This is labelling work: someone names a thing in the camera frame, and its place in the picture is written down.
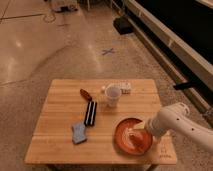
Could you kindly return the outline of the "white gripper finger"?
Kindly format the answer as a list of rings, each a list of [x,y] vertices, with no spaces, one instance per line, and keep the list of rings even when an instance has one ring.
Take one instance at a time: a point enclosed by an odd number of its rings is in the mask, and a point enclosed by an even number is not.
[[[129,139],[130,139],[131,141],[136,141],[136,140],[139,140],[139,136],[137,135],[136,132],[130,132],[130,133],[129,133]]]

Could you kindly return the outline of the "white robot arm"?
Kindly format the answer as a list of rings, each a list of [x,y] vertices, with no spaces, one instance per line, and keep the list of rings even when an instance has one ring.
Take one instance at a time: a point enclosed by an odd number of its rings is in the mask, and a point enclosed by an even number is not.
[[[145,123],[138,123],[131,132],[147,132],[155,138],[161,138],[169,130],[178,132],[213,154],[213,130],[190,120],[189,107],[181,102],[162,107],[157,114]]]

